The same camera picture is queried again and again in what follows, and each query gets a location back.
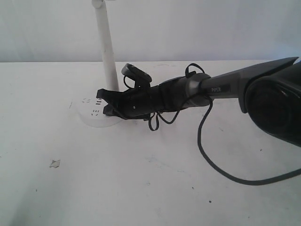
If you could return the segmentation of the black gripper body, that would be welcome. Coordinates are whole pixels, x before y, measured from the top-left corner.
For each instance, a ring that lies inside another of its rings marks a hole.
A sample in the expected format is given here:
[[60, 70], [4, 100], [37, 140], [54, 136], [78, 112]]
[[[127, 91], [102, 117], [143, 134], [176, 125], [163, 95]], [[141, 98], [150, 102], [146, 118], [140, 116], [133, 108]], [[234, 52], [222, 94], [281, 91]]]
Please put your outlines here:
[[128, 89], [113, 94], [112, 115], [127, 120], [147, 120], [152, 113], [184, 109], [185, 99], [185, 82], [163, 82], [153, 87]]

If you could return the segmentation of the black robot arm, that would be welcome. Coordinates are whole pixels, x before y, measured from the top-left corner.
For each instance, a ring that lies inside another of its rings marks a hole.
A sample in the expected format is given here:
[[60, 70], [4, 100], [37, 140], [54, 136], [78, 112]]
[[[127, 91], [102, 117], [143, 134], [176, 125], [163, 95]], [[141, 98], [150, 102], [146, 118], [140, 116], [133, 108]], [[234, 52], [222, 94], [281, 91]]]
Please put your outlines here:
[[151, 86], [151, 77], [126, 64], [125, 77], [135, 82], [126, 91], [98, 90], [106, 102], [103, 113], [125, 120], [148, 120], [152, 113], [178, 112], [210, 105], [215, 99], [236, 98], [243, 113], [264, 132], [301, 144], [301, 64], [283, 58], [211, 77], [186, 69], [182, 77]]

